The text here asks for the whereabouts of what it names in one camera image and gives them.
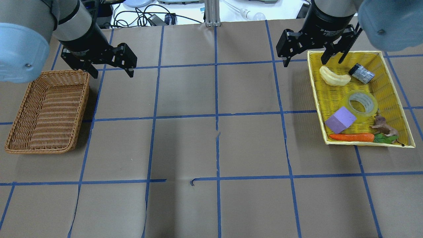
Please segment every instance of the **metal post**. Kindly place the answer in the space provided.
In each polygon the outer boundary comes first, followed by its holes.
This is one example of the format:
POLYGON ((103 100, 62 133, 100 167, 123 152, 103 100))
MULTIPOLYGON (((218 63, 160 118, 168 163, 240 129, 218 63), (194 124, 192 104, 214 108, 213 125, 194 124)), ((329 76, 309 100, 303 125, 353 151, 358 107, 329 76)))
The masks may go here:
POLYGON ((204 0, 206 26, 220 26, 219 0, 204 0))

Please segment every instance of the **brown woven basket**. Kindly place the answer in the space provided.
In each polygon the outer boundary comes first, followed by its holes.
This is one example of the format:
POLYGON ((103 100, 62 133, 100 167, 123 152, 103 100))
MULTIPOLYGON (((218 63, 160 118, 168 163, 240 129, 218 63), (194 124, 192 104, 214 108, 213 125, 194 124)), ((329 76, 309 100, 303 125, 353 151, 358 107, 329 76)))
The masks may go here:
POLYGON ((76 146, 89 93, 83 71, 42 72, 25 92, 7 137, 13 154, 60 154, 76 146))

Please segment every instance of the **small black canister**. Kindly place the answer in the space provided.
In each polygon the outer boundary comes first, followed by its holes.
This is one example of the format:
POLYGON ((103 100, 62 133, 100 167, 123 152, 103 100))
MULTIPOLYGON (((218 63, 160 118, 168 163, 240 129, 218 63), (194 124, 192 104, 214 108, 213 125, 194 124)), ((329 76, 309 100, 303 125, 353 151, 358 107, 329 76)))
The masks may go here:
POLYGON ((374 73, 368 71, 361 64, 355 64, 354 67, 348 71, 348 74, 360 80, 363 84, 367 84, 374 77, 374 73))

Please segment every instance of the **tape roll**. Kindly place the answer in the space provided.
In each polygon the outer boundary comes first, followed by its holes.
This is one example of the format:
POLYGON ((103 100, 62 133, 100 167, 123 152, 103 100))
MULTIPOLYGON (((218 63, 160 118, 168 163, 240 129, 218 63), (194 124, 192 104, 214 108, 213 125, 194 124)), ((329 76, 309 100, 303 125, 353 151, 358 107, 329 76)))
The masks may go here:
POLYGON ((356 89, 348 92, 346 96, 340 101, 339 106, 346 107, 355 117, 357 117, 356 122, 364 122, 367 118, 374 115, 377 111, 377 101, 370 93, 356 89), (357 101, 361 103, 365 109, 365 112, 360 112, 355 110, 352 107, 351 101, 357 101))

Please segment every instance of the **purple block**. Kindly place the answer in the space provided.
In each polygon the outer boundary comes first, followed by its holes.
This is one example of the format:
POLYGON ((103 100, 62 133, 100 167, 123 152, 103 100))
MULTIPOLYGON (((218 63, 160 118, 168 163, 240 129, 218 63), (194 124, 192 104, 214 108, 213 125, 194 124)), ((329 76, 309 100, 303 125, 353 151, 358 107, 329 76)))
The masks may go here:
POLYGON ((335 133, 339 134, 341 131, 347 129, 353 122, 357 120, 346 107, 341 107, 324 123, 335 133))

